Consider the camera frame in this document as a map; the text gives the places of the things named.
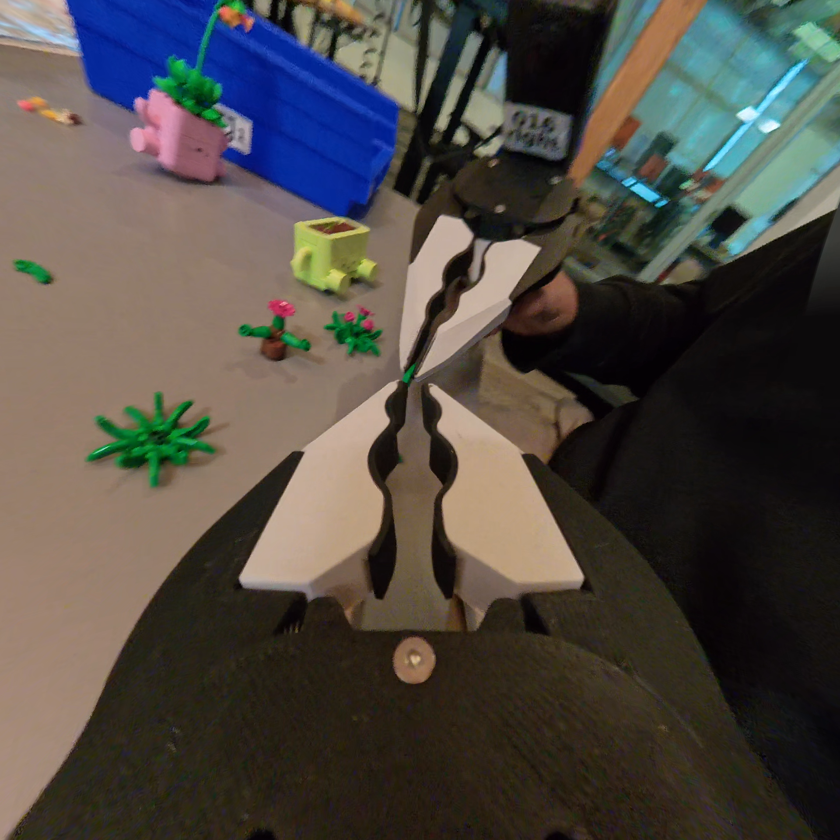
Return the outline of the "green spiky brick plant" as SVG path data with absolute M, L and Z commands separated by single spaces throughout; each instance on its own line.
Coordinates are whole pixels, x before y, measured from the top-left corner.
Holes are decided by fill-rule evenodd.
M 167 408 L 164 394 L 156 392 L 149 413 L 134 405 L 124 407 L 128 426 L 117 425 L 104 415 L 95 416 L 94 424 L 109 441 L 87 453 L 85 462 L 111 460 L 118 469 L 144 470 L 149 487 L 160 488 L 167 468 L 187 467 L 194 457 L 218 455 L 217 447 L 205 440 L 211 417 L 204 415 L 185 422 L 193 407 L 193 400 L 185 400 Z

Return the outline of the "brick cactus with pink flower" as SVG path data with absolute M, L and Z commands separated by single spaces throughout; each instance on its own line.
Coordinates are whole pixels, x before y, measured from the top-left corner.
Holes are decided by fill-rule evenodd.
M 289 349 L 307 353 L 312 348 L 309 339 L 303 339 L 290 332 L 288 319 L 296 314 L 296 308 L 289 301 L 275 299 L 267 304 L 271 321 L 267 325 L 253 326 L 244 323 L 238 334 L 243 338 L 260 341 L 259 351 L 270 361 L 283 361 Z

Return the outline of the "white label tag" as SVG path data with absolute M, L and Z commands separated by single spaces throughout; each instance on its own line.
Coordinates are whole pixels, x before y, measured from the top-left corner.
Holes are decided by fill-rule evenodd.
M 225 123 L 227 148 L 239 154 L 250 154 L 253 141 L 253 122 L 221 103 L 216 105 L 216 110 Z

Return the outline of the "blue storage bin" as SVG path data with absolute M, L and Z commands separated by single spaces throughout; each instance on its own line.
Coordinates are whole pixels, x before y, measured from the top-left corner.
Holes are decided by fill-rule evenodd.
M 194 64 L 215 3 L 68 2 L 90 88 L 133 111 L 170 56 Z M 253 122 L 251 153 L 227 149 L 225 160 L 362 219 L 391 166 L 396 102 L 262 17 L 248 33 L 218 24 L 207 53 L 220 103 Z

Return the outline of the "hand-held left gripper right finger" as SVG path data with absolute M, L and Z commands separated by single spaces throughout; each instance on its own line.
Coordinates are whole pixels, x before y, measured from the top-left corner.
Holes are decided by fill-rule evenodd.
M 423 385 L 434 500 L 432 560 L 469 631 L 493 602 L 578 591 L 585 575 L 530 470 L 532 458 L 437 385 Z

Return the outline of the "lime green brick planter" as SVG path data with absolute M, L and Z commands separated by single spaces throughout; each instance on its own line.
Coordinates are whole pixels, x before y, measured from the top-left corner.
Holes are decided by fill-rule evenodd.
M 379 267 L 368 257 L 371 230 L 347 217 L 304 220 L 293 226 L 292 274 L 318 291 L 345 296 L 354 282 L 374 285 Z

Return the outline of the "pink brick planter with plant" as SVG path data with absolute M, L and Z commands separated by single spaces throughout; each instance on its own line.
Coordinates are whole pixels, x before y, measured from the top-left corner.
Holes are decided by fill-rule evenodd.
M 213 183 L 224 175 L 228 128 L 219 107 L 223 86 L 204 71 L 207 51 L 218 24 L 248 33 L 254 22 L 245 2 L 214 4 L 194 64 L 170 56 L 165 74 L 153 79 L 144 98 L 134 100 L 133 110 L 142 121 L 129 134 L 134 151 L 190 182 Z

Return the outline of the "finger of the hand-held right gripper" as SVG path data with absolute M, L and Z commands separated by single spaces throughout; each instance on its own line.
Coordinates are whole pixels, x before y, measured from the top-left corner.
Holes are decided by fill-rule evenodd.
M 460 218 L 435 220 L 406 273 L 398 349 L 404 370 L 421 352 L 455 307 L 473 260 L 475 237 Z
M 541 248 L 524 239 L 488 243 L 480 276 L 457 295 L 451 314 L 432 330 L 413 378 L 423 382 L 501 325 L 511 295 Z

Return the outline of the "person's black jacket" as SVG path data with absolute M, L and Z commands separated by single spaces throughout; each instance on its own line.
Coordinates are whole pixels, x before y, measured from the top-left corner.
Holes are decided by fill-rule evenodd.
M 728 306 L 557 471 L 651 565 L 734 717 L 818 838 L 838 838 L 835 213 L 713 272 Z

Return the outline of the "person's right hand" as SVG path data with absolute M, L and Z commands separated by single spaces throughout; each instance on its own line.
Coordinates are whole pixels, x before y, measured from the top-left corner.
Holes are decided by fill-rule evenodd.
M 501 329 L 526 338 L 559 333 L 575 320 L 579 302 L 577 286 L 561 269 L 551 280 L 520 297 Z

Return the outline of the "person's right forearm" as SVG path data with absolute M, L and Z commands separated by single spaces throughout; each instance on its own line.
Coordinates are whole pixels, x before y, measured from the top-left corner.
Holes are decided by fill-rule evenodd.
M 713 276 L 657 286 L 624 277 L 576 282 L 579 309 L 561 332 L 526 338 L 500 329 L 519 372 L 584 376 L 645 396 L 730 302 Z

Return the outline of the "wooden ceiling beam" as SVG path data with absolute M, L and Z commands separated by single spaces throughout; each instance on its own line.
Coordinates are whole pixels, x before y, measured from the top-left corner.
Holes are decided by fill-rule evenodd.
M 583 185 L 705 5 L 705 1 L 658 4 L 586 124 L 581 147 L 569 171 L 576 187 Z

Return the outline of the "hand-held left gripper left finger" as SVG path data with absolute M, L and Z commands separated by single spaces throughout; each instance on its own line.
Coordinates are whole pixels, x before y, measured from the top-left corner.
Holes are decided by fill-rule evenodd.
M 246 590 L 330 597 L 351 625 L 382 599 L 396 565 L 392 496 L 408 385 L 395 381 L 300 453 L 238 582 Z

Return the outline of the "clear plastic bag with leaflet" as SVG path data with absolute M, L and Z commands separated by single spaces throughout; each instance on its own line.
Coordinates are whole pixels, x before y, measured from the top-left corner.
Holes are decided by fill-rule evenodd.
M 67 1 L 1 1 L 1 43 L 64 56 L 79 54 Z

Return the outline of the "person's beige trousers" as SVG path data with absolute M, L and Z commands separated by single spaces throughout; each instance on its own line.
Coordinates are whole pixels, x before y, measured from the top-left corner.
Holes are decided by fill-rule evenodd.
M 566 396 L 555 404 L 553 427 L 555 432 L 555 444 L 553 450 L 557 451 L 562 443 L 576 429 L 594 422 L 593 412 L 582 404 L 574 396 Z

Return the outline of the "green brick plant pink flowers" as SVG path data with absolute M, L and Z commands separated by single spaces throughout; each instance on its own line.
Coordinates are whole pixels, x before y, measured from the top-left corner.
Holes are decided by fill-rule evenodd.
M 330 332 L 336 342 L 346 348 L 349 356 L 381 355 L 379 340 L 382 330 L 375 326 L 374 313 L 368 308 L 358 306 L 354 311 L 334 311 L 323 330 Z

